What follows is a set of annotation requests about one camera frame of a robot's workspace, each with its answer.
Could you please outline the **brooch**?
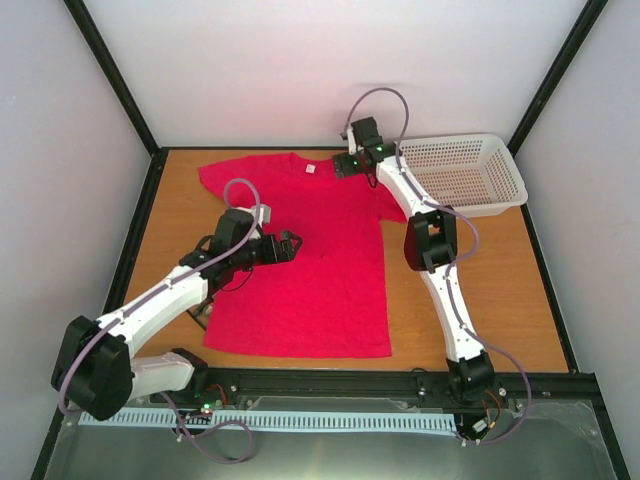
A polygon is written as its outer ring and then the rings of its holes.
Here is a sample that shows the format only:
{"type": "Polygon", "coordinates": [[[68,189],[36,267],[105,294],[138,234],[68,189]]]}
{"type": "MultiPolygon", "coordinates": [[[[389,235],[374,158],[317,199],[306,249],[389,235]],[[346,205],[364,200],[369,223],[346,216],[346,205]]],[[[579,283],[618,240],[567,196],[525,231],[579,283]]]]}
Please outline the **brooch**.
{"type": "Polygon", "coordinates": [[[206,331],[209,325],[212,306],[207,304],[205,306],[199,306],[187,311],[187,315],[193,320],[196,325],[203,331],[206,331]]]}

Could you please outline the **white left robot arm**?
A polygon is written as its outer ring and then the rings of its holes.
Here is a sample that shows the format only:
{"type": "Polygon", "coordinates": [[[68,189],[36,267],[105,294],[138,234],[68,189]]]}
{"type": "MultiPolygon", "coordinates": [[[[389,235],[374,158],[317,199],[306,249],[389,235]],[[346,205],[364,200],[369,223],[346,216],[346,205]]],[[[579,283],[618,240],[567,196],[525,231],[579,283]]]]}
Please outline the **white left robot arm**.
{"type": "Polygon", "coordinates": [[[204,360],[183,348],[154,357],[137,354],[178,316],[212,303],[236,273],[295,259],[302,238],[289,230],[265,232],[270,214],[267,206],[227,209],[214,233],[159,283],[95,320],[72,320],[51,377],[60,410],[108,420],[128,402],[162,392],[175,392],[190,403],[201,400],[208,390],[204,360]]]}

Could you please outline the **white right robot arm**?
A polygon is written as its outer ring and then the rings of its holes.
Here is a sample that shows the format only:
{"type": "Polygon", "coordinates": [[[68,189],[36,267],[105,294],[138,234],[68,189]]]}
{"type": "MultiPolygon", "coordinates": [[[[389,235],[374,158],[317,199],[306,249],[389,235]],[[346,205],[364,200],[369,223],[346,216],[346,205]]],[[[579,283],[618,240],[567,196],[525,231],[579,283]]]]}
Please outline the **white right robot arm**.
{"type": "Polygon", "coordinates": [[[333,157],[339,179],[363,174],[371,187],[382,185],[402,210],[407,224],[404,256],[431,294],[443,330],[448,390],[453,401],[469,404],[489,389],[495,370],[478,339],[459,284],[456,211],[432,198],[401,156],[386,143],[372,117],[347,125],[348,151],[333,157]]]}

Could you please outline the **white perforated plastic basket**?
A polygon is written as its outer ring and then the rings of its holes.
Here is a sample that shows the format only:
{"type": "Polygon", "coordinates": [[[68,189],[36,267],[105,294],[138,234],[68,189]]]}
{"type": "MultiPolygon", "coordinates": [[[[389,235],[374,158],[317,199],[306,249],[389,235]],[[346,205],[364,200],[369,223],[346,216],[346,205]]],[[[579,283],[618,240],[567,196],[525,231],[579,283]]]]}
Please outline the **white perforated plastic basket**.
{"type": "Polygon", "coordinates": [[[515,161],[496,135],[404,140],[401,151],[409,170],[426,192],[468,218],[499,215],[528,200],[515,161]]]}

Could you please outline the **red t-shirt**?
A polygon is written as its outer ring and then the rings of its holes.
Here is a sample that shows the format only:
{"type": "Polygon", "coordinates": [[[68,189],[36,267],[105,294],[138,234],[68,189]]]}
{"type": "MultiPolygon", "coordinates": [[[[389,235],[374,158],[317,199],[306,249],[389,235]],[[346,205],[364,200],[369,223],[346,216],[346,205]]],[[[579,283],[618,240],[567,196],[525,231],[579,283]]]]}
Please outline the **red t-shirt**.
{"type": "Polygon", "coordinates": [[[246,285],[216,298],[205,347],[286,358],[390,356],[380,223],[405,216],[385,187],[339,179],[331,161],[295,153],[216,162],[199,178],[217,197],[232,179],[250,181],[272,210],[266,231],[303,240],[293,261],[260,266],[246,285]]]}

